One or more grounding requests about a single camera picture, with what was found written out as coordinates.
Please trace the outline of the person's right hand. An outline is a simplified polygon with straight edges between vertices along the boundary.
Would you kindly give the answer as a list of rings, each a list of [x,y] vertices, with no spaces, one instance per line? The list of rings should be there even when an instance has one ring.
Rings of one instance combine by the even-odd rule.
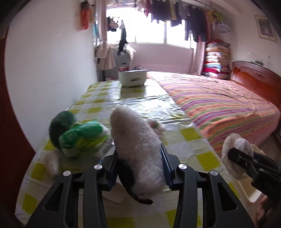
[[[263,227],[263,223],[269,223],[272,219],[272,202],[264,196],[260,202],[260,206],[255,213],[255,227]]]

